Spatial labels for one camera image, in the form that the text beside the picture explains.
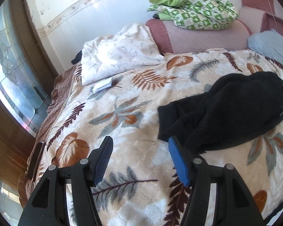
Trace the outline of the pink quilted bedspread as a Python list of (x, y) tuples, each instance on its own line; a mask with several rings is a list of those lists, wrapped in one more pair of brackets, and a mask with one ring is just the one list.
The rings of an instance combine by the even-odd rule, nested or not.
[(283, 36), (283, 7), (278, 0), (241, 0), (238, 19), (220, 31), (182, 29), (171, 21), (150, 19), (154, 41), (161, 53), (183, 54), (203, 52), (213, 48), (243, 50), (247, 38), (254, 33), (274, 29)]

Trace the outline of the white floral pillow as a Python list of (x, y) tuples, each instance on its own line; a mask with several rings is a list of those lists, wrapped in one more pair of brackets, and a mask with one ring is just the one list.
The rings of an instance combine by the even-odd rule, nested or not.
[(141, 23), (129, 24), (115, 35), (100, 36), (84, 44), (82, 84), (164, 61), (149, 27)]

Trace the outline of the stained glass window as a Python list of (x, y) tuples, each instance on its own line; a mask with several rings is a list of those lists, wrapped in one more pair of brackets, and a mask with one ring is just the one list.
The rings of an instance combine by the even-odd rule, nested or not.
[(0, 6), (0, 100), (33, 137), (45, 120), (51, 102), (24, 58), (12, 25), (8, 0)]

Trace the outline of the green white patterned quilt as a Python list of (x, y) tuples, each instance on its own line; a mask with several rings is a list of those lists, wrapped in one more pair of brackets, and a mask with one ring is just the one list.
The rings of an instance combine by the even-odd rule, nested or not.
[(188, 30), (227, 29), (238, 12), (229, 0), (149, 0), (153, 18)]

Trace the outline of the light blue cloth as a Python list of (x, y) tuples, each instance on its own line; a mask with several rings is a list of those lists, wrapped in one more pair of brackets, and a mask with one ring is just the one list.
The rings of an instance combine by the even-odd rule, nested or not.
[(283, 65), (283, 36), (274, 29), (247, 38), (248, 48)]

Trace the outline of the small white booklet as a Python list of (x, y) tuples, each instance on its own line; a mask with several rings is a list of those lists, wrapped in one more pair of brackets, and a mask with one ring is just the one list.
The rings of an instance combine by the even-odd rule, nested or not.
[(102, 80), (98, 83), (96, 83), (92, 89), (92, 93), (97, 93), (99, 91), (102, 91), (104, 89), (110, 88), (112, 86), (113, 78), (107, 78), (105, 80)]

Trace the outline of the leaf-patterned fleece blanket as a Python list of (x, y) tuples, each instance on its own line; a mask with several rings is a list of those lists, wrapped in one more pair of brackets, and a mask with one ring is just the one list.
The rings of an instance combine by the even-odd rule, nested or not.
[(169, 55), (165, 63), (116, 75), (96, 95), (82, 85), (82, 67), (60, 75), (52, 106), (37, 141), (44, 150), (34, 180), (18, 182), (25, 206), (48, 166), (70, 166), (111, 136), (114, 149), (103, 181), (92, 190), (103, 225), (179, 225), (191, 189), (177, 177), (168, 145), (158, 139), (159, 106), (201, 94), (222, 76), (271, 71), (283, 66), (252, 50), (210, 50)]

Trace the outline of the black pants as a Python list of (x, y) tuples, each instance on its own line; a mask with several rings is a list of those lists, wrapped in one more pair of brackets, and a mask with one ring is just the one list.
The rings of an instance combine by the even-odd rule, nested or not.
[(158, 139), (201, 154), (251, 141), (283, 120), (283, 80), (272, 72), (219, 78), (209, 91), (158, 108)]

